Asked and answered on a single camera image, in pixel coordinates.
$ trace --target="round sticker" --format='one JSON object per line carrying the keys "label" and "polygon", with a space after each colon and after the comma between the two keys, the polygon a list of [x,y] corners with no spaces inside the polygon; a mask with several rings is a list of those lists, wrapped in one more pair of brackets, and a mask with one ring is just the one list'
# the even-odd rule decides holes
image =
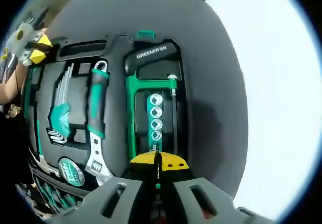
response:
{"label": "round sticker", "polygon": [[61,158],[58,165],[64,179],[69,184],[77,187],[84,184],[84,174],[73,160],[69,158]]}

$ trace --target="green label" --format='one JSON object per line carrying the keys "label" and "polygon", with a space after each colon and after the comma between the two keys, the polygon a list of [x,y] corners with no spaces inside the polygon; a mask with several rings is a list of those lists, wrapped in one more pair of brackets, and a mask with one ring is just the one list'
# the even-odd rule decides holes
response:
{"label": "green label", "polygon": [[62,158],[59,160],[58,165],[64,179],[69,184],[77,187],[84,184],[84,174],[73,160]]}

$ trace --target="green sticker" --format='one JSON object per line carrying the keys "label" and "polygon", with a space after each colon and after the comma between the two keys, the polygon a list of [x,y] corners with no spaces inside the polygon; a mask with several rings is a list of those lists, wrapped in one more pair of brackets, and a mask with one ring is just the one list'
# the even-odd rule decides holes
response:
{"label": "green sticker", "polygon": [[58,165],[64,179],[69,184],[77,187],[84,184],[84,174],[73,160],[62,158],[59,160]]}

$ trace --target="white background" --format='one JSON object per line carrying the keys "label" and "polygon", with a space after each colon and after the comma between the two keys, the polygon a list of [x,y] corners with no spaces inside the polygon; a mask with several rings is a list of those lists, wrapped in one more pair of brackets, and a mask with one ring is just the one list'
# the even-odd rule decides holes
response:
{"label": "white background", "polygon": [[206,0],[235,47],[248,102],[245,171],[234,200],[278,220],[320,158],[320,48],[294,0]]}

